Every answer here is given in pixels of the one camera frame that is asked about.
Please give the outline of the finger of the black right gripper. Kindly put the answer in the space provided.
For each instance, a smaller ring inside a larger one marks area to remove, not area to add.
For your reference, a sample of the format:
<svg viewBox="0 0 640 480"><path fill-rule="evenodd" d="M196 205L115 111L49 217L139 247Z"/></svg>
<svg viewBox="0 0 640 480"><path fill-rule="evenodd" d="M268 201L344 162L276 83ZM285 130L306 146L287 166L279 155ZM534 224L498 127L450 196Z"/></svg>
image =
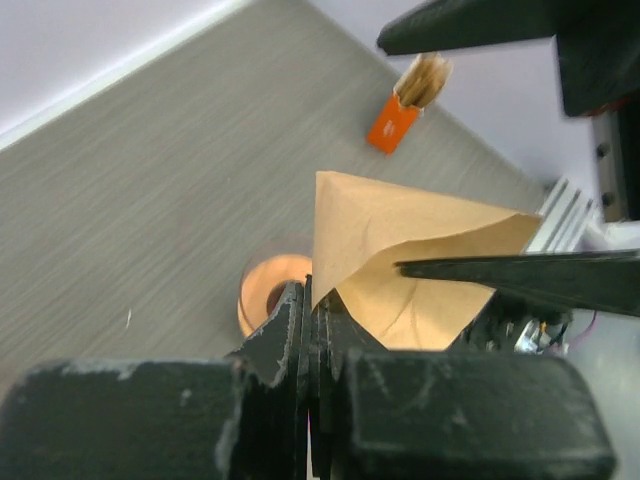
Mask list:
<svg viewBox="0 0 640 480"><path fill-rule="evenodd" d="M403 277L484 285L565 309L639 315L639 252L459 257L397 262Z"/></svg>

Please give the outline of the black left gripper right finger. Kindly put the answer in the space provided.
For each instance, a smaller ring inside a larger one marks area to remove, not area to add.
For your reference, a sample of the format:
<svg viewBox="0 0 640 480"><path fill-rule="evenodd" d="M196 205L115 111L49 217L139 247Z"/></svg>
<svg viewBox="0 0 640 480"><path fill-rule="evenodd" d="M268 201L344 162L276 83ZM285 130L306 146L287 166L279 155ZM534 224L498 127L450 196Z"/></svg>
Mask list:
<svg viewBox="0 0 640 480"><path fill-rule="evenodd" d="M339 298L309 315L311 468L322 479L609 479L580 373L552 356L392 351Z"/></svg>

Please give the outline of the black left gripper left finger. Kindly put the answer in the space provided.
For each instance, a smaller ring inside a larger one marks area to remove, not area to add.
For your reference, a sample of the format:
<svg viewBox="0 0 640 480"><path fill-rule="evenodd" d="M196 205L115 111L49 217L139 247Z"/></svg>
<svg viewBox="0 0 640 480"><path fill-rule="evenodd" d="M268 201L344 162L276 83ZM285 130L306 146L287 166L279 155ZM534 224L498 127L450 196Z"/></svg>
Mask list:
<svg viewBox="0 0 640 480"><path fill-rule="evenodd" d="M306 292L212 359L68 359L1 404L5 479L302 479Z"/></svg>

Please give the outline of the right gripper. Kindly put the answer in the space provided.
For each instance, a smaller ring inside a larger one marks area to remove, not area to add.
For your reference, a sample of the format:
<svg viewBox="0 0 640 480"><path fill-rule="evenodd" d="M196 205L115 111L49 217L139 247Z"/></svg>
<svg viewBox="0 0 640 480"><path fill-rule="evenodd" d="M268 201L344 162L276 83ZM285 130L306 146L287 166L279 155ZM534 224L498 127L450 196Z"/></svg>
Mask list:
<svg viewBox="0 0 640 480"><path fill-rule="evenodd" d="M391 21L376 44L389 56L552 36L558 1L440 0ZM557 34L564 112L596 117L605 218L639 218L639 3L591 1Z"/></svg>

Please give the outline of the brown paper coffee filter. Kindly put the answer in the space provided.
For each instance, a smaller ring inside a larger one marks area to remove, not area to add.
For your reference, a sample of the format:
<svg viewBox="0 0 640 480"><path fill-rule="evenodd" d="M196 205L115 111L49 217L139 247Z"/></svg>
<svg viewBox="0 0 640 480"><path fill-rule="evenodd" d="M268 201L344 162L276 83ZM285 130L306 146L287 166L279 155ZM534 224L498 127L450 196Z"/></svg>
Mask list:
<svg viewBox="0 0 640 480"><path fill-rule="evenodd" d="M540 217L334 171L316 174L312 303L336 291L389 349L446 349L493 291L403 277L397 263L518 255Z"/></svg>

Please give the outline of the pink glass dripper cone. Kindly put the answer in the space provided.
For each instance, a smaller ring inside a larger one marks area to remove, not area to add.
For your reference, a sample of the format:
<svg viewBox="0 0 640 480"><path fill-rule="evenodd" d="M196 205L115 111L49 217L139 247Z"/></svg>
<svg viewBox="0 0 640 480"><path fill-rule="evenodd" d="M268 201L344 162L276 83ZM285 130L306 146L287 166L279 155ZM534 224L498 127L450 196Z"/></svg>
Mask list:
<svg viewBox="0 0 640 480"><path fill-rule="evenodd" d="M301 236L267 241L249 259L240 282L239 305L254 325L275 308L287 283L305 284L312 272L311 240Z"/></svg>

